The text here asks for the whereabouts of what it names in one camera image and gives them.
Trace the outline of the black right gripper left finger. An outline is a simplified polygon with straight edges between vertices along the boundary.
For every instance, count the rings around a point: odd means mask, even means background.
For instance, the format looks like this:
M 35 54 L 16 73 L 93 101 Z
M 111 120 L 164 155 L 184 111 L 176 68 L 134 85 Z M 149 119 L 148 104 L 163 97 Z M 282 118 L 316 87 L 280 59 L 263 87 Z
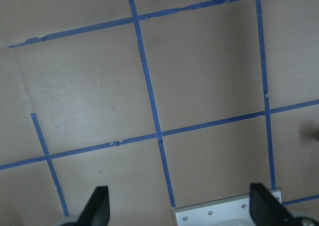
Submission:
M 93 191 L 84 210 L 76 221 L 77 226 L 107 226 L 110 220 L 108 186 L 98 186 Z

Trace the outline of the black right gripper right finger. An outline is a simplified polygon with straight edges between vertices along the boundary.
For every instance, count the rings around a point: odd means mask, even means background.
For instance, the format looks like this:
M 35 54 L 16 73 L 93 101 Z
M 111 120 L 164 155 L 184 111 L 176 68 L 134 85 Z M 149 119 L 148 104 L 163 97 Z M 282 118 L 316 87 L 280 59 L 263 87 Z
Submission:
M 296 226 L 295 218 L 261 183 L 251 183 L 249 212 L 256 226 Z

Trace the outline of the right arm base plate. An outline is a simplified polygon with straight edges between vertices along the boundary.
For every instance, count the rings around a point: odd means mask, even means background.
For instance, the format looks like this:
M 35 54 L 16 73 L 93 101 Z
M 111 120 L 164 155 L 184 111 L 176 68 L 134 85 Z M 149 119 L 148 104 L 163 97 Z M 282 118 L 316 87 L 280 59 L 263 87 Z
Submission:
M 269 192 L 285 207 L 280 189 Z M 249 193 L 174 209 L 176 225 L 255 226 L 249 212 Z

